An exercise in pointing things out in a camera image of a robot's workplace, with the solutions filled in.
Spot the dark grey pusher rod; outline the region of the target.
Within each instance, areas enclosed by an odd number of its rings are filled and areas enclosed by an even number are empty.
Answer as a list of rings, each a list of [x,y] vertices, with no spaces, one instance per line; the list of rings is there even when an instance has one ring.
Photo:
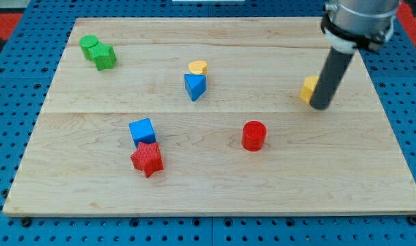
[[[309,100],[311,107],[318,110],[325,110],[329,107],[352,57],[353,54],[340,53],[334,48],[330,49]]]

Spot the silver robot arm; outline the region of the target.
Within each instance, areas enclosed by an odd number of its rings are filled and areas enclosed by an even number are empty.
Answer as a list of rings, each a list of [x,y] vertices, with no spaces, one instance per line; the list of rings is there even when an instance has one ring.
[[[320,28],[331,48],[308,104],[330,105],[354,54],[377,53],[393,35],[401,0],[332,0],[324,2]]]

